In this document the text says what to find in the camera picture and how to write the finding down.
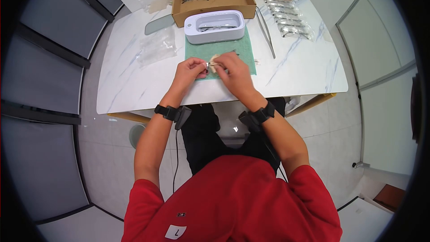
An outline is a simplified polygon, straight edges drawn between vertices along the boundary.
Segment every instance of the wrist strap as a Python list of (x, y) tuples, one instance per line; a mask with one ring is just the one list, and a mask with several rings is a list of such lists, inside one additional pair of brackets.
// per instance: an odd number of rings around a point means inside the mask
[(178, 117), (180, 116), (180, 112), (178, 112), (178, 109), (175, 109), (174, 107), (171, 107), (171, 106), (164, 107), (164, 106), (157, 105), (155, 107), (154, 112), (161, 114), (165, 119), (168, 119), (174, 122), (177, 122)]
[(275, 117), (275, 106), (268, 101), (265, 108), (260, 108), (256, 112), (252, 112), (251, 115), (254, 116), (258, 124), (262, 124), (270, 117)]

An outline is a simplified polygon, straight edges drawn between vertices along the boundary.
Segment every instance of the green towel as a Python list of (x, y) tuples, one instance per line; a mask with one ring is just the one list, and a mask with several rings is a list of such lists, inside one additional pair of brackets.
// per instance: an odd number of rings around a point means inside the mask
[[(245, 26), (245, 34), (243, 38), (238, 40), (221, 41), (214, 43), (206, 43), (194, 45), (188, 42), (187, 37), (185, 37), (185, 59), (190, 57), (201, 58), (206, 62), (214, 56), (214, 54), (223, 54), (229, 51), (236, 50), (239, 54), (239, 58), (249, 66), (249, 72), (251, 75), (256, 75), (254, 56), (252, 55), (251, 41), (249, 39), (248, 29)], [(209, 70), (209, 74), (206, 78), (201, 78), (199, 80), (214, 79), (219, 78), (218, 74), (212, 73)]]

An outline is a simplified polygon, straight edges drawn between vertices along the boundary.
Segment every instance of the floor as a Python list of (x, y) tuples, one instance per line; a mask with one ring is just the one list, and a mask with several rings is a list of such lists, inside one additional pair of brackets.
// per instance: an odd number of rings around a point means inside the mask
[[(116, 20), (130, 11), (122, 8)], [(129, 193), (134, 183), (133, 158), (135, 150), (129, 142), (129, 131), (136, 123), (107, 115), (98, 115), (97, 89), (101, 63), (113, 24), (107, 25), (91, 56), (86, 71), (81, 99), (79, 144), (83, 176), (92, 202), (123, 218)], [(360, 160), (361, 114), (351, 62), (339, 32), (330, 30), (338, 48), (348, 80), (349, 90), (298, 115), (287, 118), (306, 142), (311, 166), (317, 171), (330, 192), (336, 207), (349, 201), (350, 195), (363, 176), (363, 169), (353, 169)], [(301, 103), (313, 96), (302, 96)], [(246, 132), (237, 116), (244, 109), (239, 102), (214, 104), (220, 117), (220, 136), (239, 136)], [(153, 110), (137, 112), (151, 117)], [(178, 133), (179, 166), (175, 180), (177, 189), (191, 177), (181, 132)], [(165, 200), (172, 195), (173, 174), (176, 169), (175, 131), (172, 129), (160, 166), (160, 188)]]

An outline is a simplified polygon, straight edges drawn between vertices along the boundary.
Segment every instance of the number tag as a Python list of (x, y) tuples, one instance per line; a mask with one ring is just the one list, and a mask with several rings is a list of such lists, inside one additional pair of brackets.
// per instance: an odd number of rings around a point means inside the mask
[(181, 237), (181, 235), (184, 234), (186, 226), (176, 226), (176, 225), (170, 225), (167, 229), (165, 238), (176, 240)]

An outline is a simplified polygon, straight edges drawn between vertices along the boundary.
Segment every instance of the white table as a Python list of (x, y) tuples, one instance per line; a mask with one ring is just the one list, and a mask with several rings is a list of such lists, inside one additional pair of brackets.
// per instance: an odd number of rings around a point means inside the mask
[[(335, 95), (348, 90), (342, 62), (331, 36), (310, 0), (299, 0), (299, 9), (315, 32), (311, 42), (282, 38), (263, 0), (255, 0), (270, 31), (276, 59), (260, 30), (257, 18), (247, 19), (257, 75), (255, 88), (265, 97), (305, 94)], [(171, 13), (171, 7), (157, 13), (138, 10), (116, 21), (107, 44), (97, 93), (97, 113), (118, 113), (153, 109), (169, 89), (176, 65), (185, 59), (183, 28), (173, 26), (177, 56), (141, 68), (136, 56), (140, 40), (147, 38), (145, 25)], [(220, 79), (193, 83), (182, 105), (237, 100)]]

